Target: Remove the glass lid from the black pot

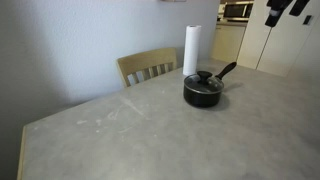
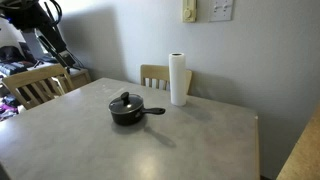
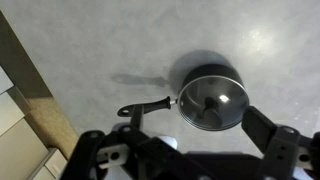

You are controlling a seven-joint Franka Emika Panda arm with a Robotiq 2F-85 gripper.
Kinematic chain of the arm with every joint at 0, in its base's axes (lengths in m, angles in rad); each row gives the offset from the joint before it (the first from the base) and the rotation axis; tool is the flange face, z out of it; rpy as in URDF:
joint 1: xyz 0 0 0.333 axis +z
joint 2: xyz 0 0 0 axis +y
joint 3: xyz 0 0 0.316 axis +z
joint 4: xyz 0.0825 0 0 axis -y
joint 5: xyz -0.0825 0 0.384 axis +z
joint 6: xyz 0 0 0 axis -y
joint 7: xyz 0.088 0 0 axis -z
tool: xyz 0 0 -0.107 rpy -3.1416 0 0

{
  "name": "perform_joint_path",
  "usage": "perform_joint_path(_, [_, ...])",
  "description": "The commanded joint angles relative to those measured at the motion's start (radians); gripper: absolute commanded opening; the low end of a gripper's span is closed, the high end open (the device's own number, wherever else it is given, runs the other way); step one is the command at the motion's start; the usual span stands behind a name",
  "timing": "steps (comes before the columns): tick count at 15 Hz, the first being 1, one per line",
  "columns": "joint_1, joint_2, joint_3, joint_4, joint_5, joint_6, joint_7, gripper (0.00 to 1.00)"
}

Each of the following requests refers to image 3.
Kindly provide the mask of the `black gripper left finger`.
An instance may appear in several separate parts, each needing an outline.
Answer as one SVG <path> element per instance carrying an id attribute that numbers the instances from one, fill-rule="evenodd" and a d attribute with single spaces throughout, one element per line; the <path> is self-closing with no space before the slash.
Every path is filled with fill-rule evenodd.
<path id="1" fill-rule="evenodd" d="M 115 166 L 133 180 L 184 179 L 185 157 L 141 131 L 143 111 L 142 105 L 135 106 L 130 122 L 117 124 L 108 135 L 100 130 L 83 133 L 60 180 L 103 180 Z"/>

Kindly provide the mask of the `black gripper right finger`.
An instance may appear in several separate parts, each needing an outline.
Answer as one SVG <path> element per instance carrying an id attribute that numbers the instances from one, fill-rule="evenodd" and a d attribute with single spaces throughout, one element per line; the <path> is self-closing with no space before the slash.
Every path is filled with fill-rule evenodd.
<path id="1" fill-rule="evenodd" d="M 277 125 L 254 106 L 242 117 L 241 128 L 263 154 L 256 176 L 262 180 L 294 180 L 294 169 L 320 177 L 320 132 L 301 135 L 290 126 Z"/>

